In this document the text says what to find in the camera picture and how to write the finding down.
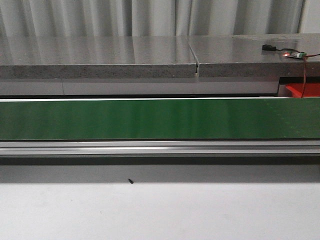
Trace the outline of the small green circuit board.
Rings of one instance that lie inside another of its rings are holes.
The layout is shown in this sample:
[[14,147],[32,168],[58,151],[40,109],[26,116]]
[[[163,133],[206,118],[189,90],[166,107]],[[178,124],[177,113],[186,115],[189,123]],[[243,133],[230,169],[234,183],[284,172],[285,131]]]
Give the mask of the small green circuit board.
[[287,58],[293,58],[293,59],[303,59],[307,55],[306,52],[299,52],[299,51],[284,51],[283,56]]

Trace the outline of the white pleated curtain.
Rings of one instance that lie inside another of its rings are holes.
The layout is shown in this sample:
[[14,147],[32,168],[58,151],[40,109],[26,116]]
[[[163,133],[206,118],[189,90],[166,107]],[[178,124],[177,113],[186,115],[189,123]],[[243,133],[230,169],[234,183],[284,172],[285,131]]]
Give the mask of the white pleated curtain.
[[318,33],[317,0],[3,0],[0,34],[195,36]]

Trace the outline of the green conveyor belt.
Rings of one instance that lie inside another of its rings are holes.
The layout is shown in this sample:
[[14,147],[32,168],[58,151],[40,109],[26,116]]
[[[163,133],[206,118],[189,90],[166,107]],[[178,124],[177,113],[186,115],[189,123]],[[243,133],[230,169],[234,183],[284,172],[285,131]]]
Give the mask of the green conveyor belt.
[[0,138],[318,139],[318,98],[7,101]]

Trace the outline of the black plug connector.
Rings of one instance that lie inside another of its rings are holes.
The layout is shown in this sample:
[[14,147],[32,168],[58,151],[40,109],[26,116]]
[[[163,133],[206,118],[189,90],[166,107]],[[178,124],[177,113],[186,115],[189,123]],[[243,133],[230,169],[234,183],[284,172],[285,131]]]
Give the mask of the black plug connector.
[[268,52],[276,52],[276,51],[277,51],[277,47],[276,47],[276,46],[269,45],[269,44],[264,44],[264,45],[262,46],[262,50],[263,50],[263,51],[268,51]]

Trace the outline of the red plastic tray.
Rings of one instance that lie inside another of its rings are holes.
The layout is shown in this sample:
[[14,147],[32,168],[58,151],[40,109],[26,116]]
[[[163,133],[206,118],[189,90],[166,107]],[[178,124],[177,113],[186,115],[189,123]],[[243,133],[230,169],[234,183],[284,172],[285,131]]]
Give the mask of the red plastic tray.
[[305,87],[302,83],[289,83],[285,87],[291,92],[293,98],[320,96],[319,83],[306,83]]

